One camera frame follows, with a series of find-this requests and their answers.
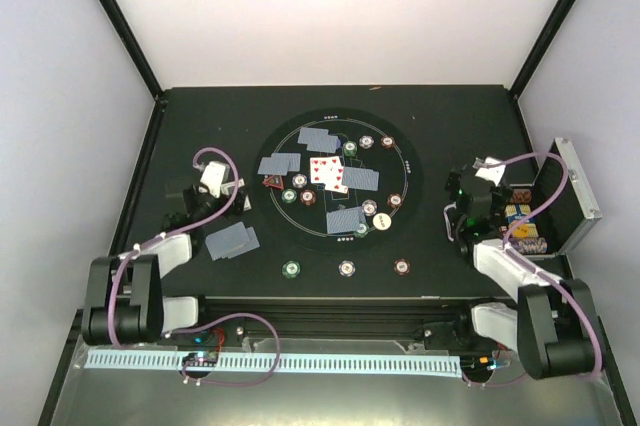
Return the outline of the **red triangular button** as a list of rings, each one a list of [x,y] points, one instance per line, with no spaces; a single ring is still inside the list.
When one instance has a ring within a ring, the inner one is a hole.
[[[277,190],[284,189],[283,178],[281,175],[271,175],[266,177],[263,181],[263,185]]]

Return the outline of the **brown chips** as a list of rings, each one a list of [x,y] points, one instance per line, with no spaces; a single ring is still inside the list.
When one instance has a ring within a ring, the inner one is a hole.
[[[311,206],[311,205],[313,205],[313,204],[316,202],[316,200],[317,200],[316,193],[315,193],[314,191],[312,191],[312,190],[308,190],[308,189],[303,190],[303,191],[300,193],[299,197],[300,197],[300,201],[301,201],[301,203],[302,203],[303,205],[305,205],[305,206]]]
[[[400,194],[392,194],[388,197],[388,205],[392,208],[398,208],[403,204],[403,198]]]
[[[392,148],[395,145],[395,140],[391,136],[384,136],[381,138],[381,145],[387,149]]]

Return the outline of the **green chips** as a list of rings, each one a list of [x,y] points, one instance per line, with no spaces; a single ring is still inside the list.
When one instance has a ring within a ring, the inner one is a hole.
[[[342,152],[345,157],[355,157],[357,150],[358,145],[353,141],[347,141],[342,146]]]
[[[358,238],[365,237],[369,232],[369,227],[366,223],[360,223],[356,230],[354,231],[354,235]]]
[[[294,203],[297,199],[297,192],[294,189],[283,190],[281,199],[285,204]]]

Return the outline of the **brown orange chip stack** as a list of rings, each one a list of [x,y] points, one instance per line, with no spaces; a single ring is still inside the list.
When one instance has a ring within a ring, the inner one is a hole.
[[[394,263],[394,271],[396,274],[400,276],[406,276],[411,271],[411,265],[408,261],[404,259],[396,260]]]

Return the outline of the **dealt card player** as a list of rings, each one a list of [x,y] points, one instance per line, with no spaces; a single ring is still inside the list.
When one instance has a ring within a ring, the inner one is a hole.
[[[274,161],[277,174],[286,175],[290,172],[300,171],[300,153],[273,153],[271,159]]]
[[[366,218],[361,207],[339,209],[326,213],[326,232],[328,235],[352,233]]]
[[[328,135],[329,131],[327,129],[301,127],[299,129],[297,143],[309,145],[317,142],[323,142]]]

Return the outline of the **green chip stack source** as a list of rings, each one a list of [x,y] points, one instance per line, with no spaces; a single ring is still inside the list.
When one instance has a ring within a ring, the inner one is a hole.
[[[287,261],[282,266],[281,272],[286,279],[296,278],[301,272],[301,265],[297,261]]]

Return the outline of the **dealt card top player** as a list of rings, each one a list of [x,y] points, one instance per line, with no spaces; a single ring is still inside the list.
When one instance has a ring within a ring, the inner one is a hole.
[[[329,131],[327,129],[301,127],[299,129],[297,143],[309,145],[317,142],[323,142],[328,135]]]

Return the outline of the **dealt card bottom player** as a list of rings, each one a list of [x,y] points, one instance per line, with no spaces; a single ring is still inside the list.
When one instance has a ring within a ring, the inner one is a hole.
[[[326,213],[326,232],[328,235],[352,233],[366,218],[361,207],[339,209]]]

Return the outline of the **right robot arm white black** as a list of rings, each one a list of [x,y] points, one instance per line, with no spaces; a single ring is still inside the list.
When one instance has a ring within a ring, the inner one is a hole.
[[[485,302],[454,325],[457,342],[479,348],[488,339],[516,352],[533,379],[581,375],[592,379],[604,366],[602,339],[589,287],[553,275],[531,260],[535,219],[562,195],[569,181],[566,163],[560,182],[542,203],[513,202],[502,178],[506,162],[492,158],[452,171],[443,210],[448,240],[474,270],[496,283],[515,302]]]

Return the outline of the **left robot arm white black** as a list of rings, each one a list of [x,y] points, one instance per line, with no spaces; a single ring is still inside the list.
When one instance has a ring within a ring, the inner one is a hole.
[[[188,262],[204,243],[197,223],[245,209],[242,180],[220,186],[218,196],[203,183],[170,196],[178,209],[164,216],[160,233],[117,256],[94,259],[82,315],[81,333],[92,346],[128,345],[160,338],[166,319],[161,278]]]

